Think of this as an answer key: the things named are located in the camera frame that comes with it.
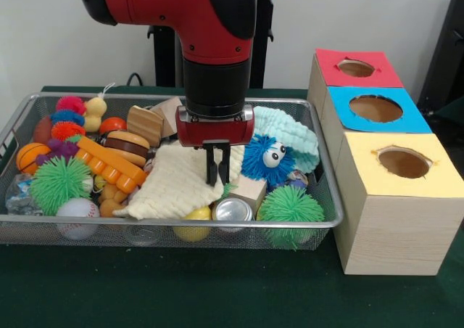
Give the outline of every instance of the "stacked wooden boxes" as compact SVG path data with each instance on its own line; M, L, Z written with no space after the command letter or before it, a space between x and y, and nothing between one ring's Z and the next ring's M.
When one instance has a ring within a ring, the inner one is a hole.
M385 54L317 50L308 100L344 202L345 274L436 274L464 217L464 182Z

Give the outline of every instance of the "orange toy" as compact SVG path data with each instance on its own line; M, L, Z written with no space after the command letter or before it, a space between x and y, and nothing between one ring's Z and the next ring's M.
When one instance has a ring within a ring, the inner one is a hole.
M76 157L83 160L96 175L116 185L119 190L130 194L145 182L146 174L139 167L130 163L112 150L102 147L87 137L78 142L80 148Z
M47 155L51 152L45 144L30 143L21 148L17 153L16 167L23 173L34 174L37 171L36 158L39 155Z
M76 134L86 135L84 127L79 126L71 121L61 121L51 128L51 137L64 142L69 137Z

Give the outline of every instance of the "wire mesh basket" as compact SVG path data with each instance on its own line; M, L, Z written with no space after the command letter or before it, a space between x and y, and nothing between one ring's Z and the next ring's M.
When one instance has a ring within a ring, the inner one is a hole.
M0 134L2 155L0 162L0 244L72 245L118 247L203 247L272 249L266 237L273 232L295 232L300 250L314 250L330 228L343 219L339 190L334 170L328 157L318 117L312 105L299 99L247 99L253 106L278 108L313 130L319 140L321 163L310 177L308 193L323 207L325 220L315 223L297 222L229 222L229 221L179 221L132 218L69 218L49 216L8 215L5 194L18 174L15 156L19 148L31 142L33 130L43 117L54 113L61 93L34 94L23 100ZM80 94L82 98L95 95ZM155 105L168 96L107 94L108 110L105 117L125 118L130 107ZM60 229L78 227L90 230L89 238L71 240L62 236ZM191 242L207 235L198 242Z

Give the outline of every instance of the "blue fuzzy ball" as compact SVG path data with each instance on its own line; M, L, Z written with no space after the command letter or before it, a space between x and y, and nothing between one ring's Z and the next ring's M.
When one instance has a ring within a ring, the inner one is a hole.
M245 147L241 172L254 180L265 179L268 181L268 186L276 186L285 182L294 167L292 148L285 148L277 143L275 138L255 134Z
M50 118L53 125L61 121L71 121L79 126L84 126L85 122L85 119L82 115L79 115L72 110L60 110L53 115L50 115Z

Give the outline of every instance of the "basketball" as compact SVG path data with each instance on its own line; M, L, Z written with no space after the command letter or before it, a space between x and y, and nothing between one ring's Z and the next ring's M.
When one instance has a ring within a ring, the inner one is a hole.
M23 173L34 174L37 171L36 158L39 155L47 155L51 152L45 144L30 143L25 145L17 153L16 167Z

